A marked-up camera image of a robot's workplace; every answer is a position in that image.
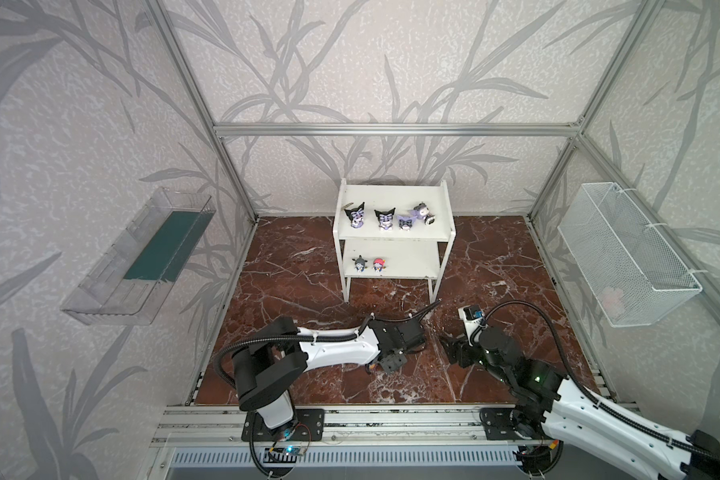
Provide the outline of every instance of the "white robotic arm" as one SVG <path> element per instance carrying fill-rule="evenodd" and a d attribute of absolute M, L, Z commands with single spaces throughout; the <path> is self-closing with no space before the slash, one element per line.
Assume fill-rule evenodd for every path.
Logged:
<path fill-rule="evenodd" d="M 541 360 L 526 359 L 517 342 L 487 320 L 506 305 L 536 310 L 547 323 L 567 377 Z M 521 300 L 501 303 L 483 315 L 479 306 L 459 309 L 465 334 L 441 338 L 451 363 L 479 364 L 517 397 L 513 427 L 525 437 L 542 431 L 581 448 L 639 480 L 720 478 L 720 443 L 697 430 L 691 436 L 651 422 L 578 382 L 549 317 Z"/>
<path fill-rule="evenodd" d="M 400 320 L 377 319 L 373 314 L 355 329 L 310 330 L 280 317 L 254 337 L 225 347 L 213 359 L 216 374 L 237 391 L 240 409 L 257 412 L 272 434 L 288 438 L 298 423 L 288 393 L 307 370 L 324 366 L 374 363 L 393 372 L 406 362 L 406 353 L 425 343 L 421 321 L 438 302 Z M 280 351 L 280 358 L 272 350 Z M 231 355 L 234 378 L 222 367 Z"/>
<path fill-rule="evenodd" d="M 552 404 L 551 412 L 544 414 L 541 423 L 548 437 L 581 448 L 639 480 L 655 480 L 659 474 L 668 480 L 686 478 L 680 466 L 690 465 L 690 452 L 668 446 L 617 420 L 602 408 L 594 408 L 570 379 L 562 381 L 557 394 L 560 399 Z M 679 442 L 686 440 L 685 433 L 649 422 L 610 400 L 593 395 L 633 422 Z"/>

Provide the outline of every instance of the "wall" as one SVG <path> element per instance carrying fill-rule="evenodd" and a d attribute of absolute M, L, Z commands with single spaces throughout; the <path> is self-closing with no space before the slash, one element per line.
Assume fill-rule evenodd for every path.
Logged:
<path fill-rule="evenodd" d="M 0 478 L 130 478 L 249 231 L 138 2 L 0 0 Z M 60 304 L 158 186 L 217 213 L 150 326 Z"/>
<path fill-rule="evenodd" d="M 164 3 L 217 123 L 569 123 L 584 110 L 639 2 Z M 342 177 L 397 184 L 445 178 L 451 191 L 470 191 L 453 198 L 454 211 L 521 214 L 563 139 L 228 142 L 266 214 L 333 212 Z"/>
<path fill-rule="evenodd" d="M 720 2 L 666 2 L 586 132 L 720 283 Z M 538 216 L 543 241 L 619 398 L 720 439 L 720 327 L 696 298 L 652 326 L 614 329 L 556 227 L 583 182 L 576 154 Z"/>

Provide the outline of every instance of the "brown marble floor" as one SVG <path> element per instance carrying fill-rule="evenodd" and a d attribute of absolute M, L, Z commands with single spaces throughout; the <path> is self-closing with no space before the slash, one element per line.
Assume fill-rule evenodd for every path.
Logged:
<path fill-rule="evenodd" d="M 369 312 L 395 318 L 427 305 L 425 281 L 387 279 L 353 279 L 350 304 L 344 303 L 331 221 L 327 217 L 261 219 L 214 352 L 280 315 L 291 316 L 307 328 L 335 329 L 359 325 Z M 458 307 L 477 303 L 486 310 L 509 299 L 533 302 L 550 315 L 571 365 L 594 388 L 579 343 L 523 218 L 462 216 L 456 217 L 455 223 L 456 240 L 438 294 L 442 303 L 423 322 L 426 349 L 409 355 L 404 367 L 391 375 L 368 375 L 356 365 L 307 372 L 291 388 L 297 405 L 512 403 L 506 387 L 485 370 L 450 366 L 437 341 L 440 335 L 462 332 Z M 505 307 L 491 319 L 491 325 L 499 324 L 520 342 L 526 356 L 547 360 L 563 370 L 552 336 L 535 312 Z M 209 366 L 196 402 L 226 405 L 237 403 L 237 398 Z"/>

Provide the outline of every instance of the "green mat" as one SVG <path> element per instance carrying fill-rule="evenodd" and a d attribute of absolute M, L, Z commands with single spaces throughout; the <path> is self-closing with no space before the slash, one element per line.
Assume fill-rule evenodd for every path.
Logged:
<path fill-rule="evenodd" d="M 125 273 L 125 280 L 176 282 L 213 213 L 175 211 Z"/>

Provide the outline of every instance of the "white wire basket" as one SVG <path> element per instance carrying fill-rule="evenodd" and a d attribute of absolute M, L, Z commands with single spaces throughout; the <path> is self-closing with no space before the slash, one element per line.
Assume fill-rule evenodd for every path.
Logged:
<path fill-rule="evenodd" d="M 582 184 L 557 227 L 612 326 L 661 320 L 702 288 L 618 184 Z"/>

